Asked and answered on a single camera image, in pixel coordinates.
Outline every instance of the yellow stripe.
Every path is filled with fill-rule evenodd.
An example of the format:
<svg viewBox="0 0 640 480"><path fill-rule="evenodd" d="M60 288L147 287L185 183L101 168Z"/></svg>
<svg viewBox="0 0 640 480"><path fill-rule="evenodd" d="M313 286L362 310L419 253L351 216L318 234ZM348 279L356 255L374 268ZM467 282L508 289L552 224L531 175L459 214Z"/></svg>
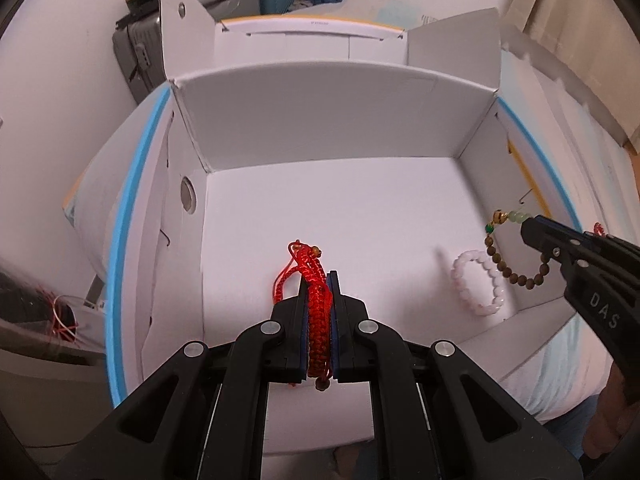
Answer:
<svg viewBox="0 0 640 480"><path fill-rule="evenodd" d="M82 178L84 177L85 172L86 172L86 168L84 168L84 171L81 173L81 175L78 178L76 178L76 181L74 182L73 187L66 194L65 199L62 201L62 209L66 209L66 206L69 205L69 202L71 202L71 199L76 194L76 191L78 191L78 188L80 187L80 183L82 182Z"/></svg>
<svg viewBox="0 0 640 480"><path fill-rule="evenodd" d="M318 20L322 22L347 22L347 23L360 23L362 25L373 25L375 27L389 28L390 30L397 30L398 32L404 32L402 27L394 27L393 25L385 25L384 23L368 22L367 20L355 20L352 18L341 18L339 16L321 16L314 14L262 14L260 16L246 16L242 18L228 18L226 20L220 20L220 23L233 23L233 22L250 22L252 20L272 20L274 18L307 18L311 20Z"/></svg>
<svg viewBox="0 0 640 480"><path fill-rule="evenodd" d="M531 186L533 195L536 197L536 200L538 201L538 205L540 206L540 209L542 209L542 214L547 218L553 218L551 216L551 211L549 211L549 206L546 204L546 200L542 196L542 192L538 187L538 184L536 184L536 181L533 180L533 176L529 172L529 168L525 166L524 161L522 160L522 157L518 153L518 150L516 150L515 146L511 143L510 140L507 141L507 149L509 150L509 153L513 155L513 158L516 160L516 163L520 168L520 172L526 179L527 183Z"/></svg>

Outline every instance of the gold bead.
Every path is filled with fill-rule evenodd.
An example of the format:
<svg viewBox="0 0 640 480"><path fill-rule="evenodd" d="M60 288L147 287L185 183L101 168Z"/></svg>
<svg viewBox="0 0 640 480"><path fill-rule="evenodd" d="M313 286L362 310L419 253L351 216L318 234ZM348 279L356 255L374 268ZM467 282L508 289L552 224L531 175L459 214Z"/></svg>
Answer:
<svg viewBox="0 0 640 480"><path fill-rule="evenodd" d="M504 224L509 218L507 213L503 212L501 209L497 209L494 211L494 224Z"/></svg>

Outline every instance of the hand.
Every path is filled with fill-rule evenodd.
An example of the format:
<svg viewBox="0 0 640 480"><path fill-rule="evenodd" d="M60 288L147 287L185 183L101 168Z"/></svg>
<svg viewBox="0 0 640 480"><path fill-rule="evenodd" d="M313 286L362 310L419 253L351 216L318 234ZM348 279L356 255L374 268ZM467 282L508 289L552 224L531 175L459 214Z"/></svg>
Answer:
<svg viewBox="0 0 640 480"><path fill-rule="evenodd" d="M596 459L613 451L640 411L640 402L632 406L626 403L624 386L625 378L613 364L607 386L598 398L596 413L582 440L582 449L589 458Z"/></svg>

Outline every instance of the hook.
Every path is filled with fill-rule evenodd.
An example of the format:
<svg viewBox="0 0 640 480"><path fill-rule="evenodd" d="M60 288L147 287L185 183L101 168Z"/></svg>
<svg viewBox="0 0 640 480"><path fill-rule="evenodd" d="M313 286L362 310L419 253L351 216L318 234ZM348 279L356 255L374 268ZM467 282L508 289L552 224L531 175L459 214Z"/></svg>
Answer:
<svg viewBox="0 0 640 480"><path fill-rule="evenodd" d="M527 195L528 195L529 193L531 193L532 191L533 191L533 188L529 189L529 190L528 190L528 191L527 191L527 192L526 192L526 193L525 193L525 194L524 194L524 195L523 195L523 196L518 200L518 203L519 203L520 205L524 205L524 199L525 199L525 198L527 197Z"/></svg>
<svg viewBox="0 0 640 480"><path fill-rule="evenodd" d="M162 229L160 229L160 234L166 238L166 246L168 247L169 245L171 245L171 240L169 240L169 237L165 234L164 231L162 231Z"/></svg>

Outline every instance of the box flap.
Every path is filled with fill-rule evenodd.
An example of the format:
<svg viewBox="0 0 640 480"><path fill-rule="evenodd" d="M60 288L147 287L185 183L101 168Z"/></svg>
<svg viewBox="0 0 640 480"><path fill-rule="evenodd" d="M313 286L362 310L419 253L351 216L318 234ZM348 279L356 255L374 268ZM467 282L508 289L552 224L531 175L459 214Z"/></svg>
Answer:
<svg viewBox="0 0 640 480"><path fill-rule="evenodd" d="M160 0L160 23L167 79L214 67L216 22L198 0Z"/></svg>
<svg viewBox="0 0 640 480"><path fill-rule="evenodd" d="M408 31L409 66L500 86L500 25L497 9L483 9Z"/></svg>

